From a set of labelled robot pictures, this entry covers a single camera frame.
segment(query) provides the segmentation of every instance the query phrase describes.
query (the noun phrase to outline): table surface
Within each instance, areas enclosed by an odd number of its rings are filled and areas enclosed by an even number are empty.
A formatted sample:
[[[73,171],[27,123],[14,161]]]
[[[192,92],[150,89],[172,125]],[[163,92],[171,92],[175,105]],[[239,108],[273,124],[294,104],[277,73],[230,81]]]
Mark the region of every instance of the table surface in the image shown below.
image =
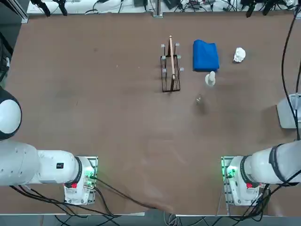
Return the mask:
[[[222,192],[221,156],[246,155],[293,141],[280,128],[276,104],[285,97],[280,62],[293,16],[288,12],[52,16],[23,24],[7,90],[23,122],[14,140],[37,149],[99,157],[99,176],[133,198],[178,213],[216,215]],[[285,76],[293,92],[299,67],[300,24],[287,51]],[[181,91],[161,92],[160,45],[179,42]],[[220,69],[208,89],[192,71],[192,44],[214,42]],[[246,50],[232,62],[236,47]],[[205,104],[196,105],[201,94]],[[35,186],[63,199],[61,185]],[[2,187],[0,213],[58,213]],[[109,190],[115,213],[145,210]],[[271,199],[267,214],[300,216],[297,187]],[[99,199],[89,206],[104,210]],[[241,208],[231,208],[240,214]],[[219,214],[226,214],[222,198]]]

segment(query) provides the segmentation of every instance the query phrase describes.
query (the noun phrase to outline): small white bottle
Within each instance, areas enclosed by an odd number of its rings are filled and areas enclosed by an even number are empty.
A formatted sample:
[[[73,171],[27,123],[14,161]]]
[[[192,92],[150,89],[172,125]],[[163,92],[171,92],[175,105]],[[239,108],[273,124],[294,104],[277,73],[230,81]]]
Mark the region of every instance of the small white bottle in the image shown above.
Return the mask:
[[[215,72],[210,72],[208,75],[205,77],[205,82],[206,84],[211,88],[215,85]],[[199,94],[196,98],[196,102],[198,105],[201,105],[204,103],[204,97],[202,94]]]

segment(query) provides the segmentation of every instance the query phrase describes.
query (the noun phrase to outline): white crumpled paper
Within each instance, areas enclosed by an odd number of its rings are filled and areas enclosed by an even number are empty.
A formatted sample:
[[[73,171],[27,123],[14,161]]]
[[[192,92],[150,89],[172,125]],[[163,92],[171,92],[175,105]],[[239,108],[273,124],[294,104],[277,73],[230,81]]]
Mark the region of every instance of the white crumpled paper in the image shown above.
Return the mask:
[[[241,47],[236,48],[233,60],[237,63],[240,63],[244,60],[245,57],[246,57],[245,50]]]

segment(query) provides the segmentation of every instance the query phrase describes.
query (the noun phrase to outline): robotic arm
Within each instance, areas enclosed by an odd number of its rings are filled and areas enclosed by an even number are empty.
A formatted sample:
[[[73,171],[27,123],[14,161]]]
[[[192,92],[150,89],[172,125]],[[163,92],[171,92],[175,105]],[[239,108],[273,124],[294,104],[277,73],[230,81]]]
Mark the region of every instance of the robotic arm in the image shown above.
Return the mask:
[[[251,205],[260,184],[282,184],[301,169],[301,141],[273,146],[248,156],[235,156],[227,168],[234,205]],[[301,174],[289,185],[301,182]]]
[[[65,202],[94,202],[97,158],[74,156],[61,150],[37,150],[9,140],[20,128],[22,111],[18,101],[0,87],[0,186],[64,184]]]

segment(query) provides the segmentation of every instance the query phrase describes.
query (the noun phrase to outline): blue towel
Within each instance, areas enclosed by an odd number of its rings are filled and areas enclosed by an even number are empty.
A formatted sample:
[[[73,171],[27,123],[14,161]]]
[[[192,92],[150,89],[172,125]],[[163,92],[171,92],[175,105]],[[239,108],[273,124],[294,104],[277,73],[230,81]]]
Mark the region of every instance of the blue towel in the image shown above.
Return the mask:
[[[206,43],[202,40],[193,42],[193,70],[216,71],[220,68],[215,43]]]

